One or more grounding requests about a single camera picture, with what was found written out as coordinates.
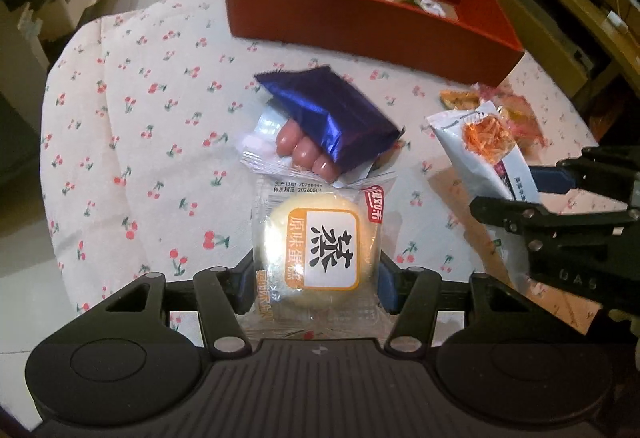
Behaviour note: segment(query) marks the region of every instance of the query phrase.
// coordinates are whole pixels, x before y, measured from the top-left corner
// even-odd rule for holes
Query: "sausage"
[[[311,171],[315,172],[327,183],[333,183],[340,176],[340,169],[332,162],[328,154],[322,153],[311,167]]]
[[[304,135],[298,122],[289,118],[276,136],[276,152],[278,156],[291,156],[293,149]]]
[[[299,165],[304,169],[310,169],[320,154],[322,154],[322,149],[318,147],[311,138],[303,136],[293,149],[291,156],[295,165]]]

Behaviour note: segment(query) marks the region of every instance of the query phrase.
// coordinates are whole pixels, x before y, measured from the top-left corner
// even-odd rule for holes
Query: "floor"
[[[117,14],[158,0],[101,0]],[[74,316],[44,215],[38,170],[0,188],[0,405],[25,427],[40,422],[24,382],[30,351]]]

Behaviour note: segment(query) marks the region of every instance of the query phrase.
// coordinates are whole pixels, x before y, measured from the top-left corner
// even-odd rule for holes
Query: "red storage box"
[[[370,56],[462,84],[500,84],[523,48],[497,1],[436,1],[454,13],[441,18],[387,0],[226,0],[226,13],[238,37]]]

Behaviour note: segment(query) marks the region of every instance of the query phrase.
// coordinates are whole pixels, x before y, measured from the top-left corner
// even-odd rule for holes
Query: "blue foil package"
[[[329,66],[261,73],[255,78],[342,171],[375,160],[401,134]]]

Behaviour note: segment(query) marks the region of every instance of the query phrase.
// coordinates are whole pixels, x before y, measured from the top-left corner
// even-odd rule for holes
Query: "round table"
[[[42,188],[78,313],[149,271],[185,280],[240,261],[252,246],[255,176],[239,163],[237,145],[270,97],[253,75],[322,64],[406,128],[392,165],[398,179],[385,201],[383,249],[400,266],[428,267],[447,280],[466,281],[474,270],[506,280],[500,252],[470,217],[426,121],[443,109],[439,91],[465,87],[378,60],[233,38],[224,0],[163,0],[84,26],[47,81]],[[594,145],[528,53],[508,81],[529,100],[548,140],[535,163],[555,164]],[[610,208],[578,192],[545,204],[553,211]],[[211,231],[213,246],[205,244]],[[185,323],[174,314],[174,326]]]

